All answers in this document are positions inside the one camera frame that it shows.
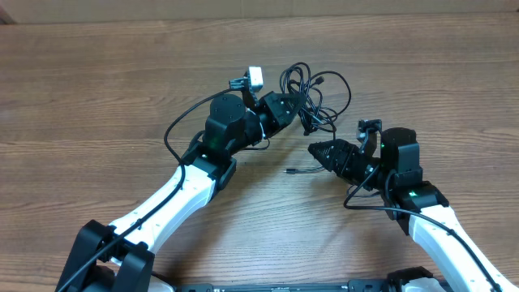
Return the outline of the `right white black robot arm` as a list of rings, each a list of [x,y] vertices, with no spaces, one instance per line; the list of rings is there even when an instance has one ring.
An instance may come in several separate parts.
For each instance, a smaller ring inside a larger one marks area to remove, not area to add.
[[[464,231],[448,199],[423,179],[415,131],[364,127],[361,145],[313,143],[309,153],[356,191],[377,190],[379,207],[433,260],[453,291],[516,291]]]

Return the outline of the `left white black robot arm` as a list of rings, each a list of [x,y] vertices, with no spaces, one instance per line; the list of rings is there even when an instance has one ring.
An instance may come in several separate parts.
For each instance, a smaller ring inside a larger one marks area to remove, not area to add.
[[[233,155],[289,126],[306,98],[270,92],[254,101],[226,89],[206,98],[209,116],[166,184],[127,215],[91,220],[76,236],[58,291],[172,291],[153,273],[156,253],[234,175]]]

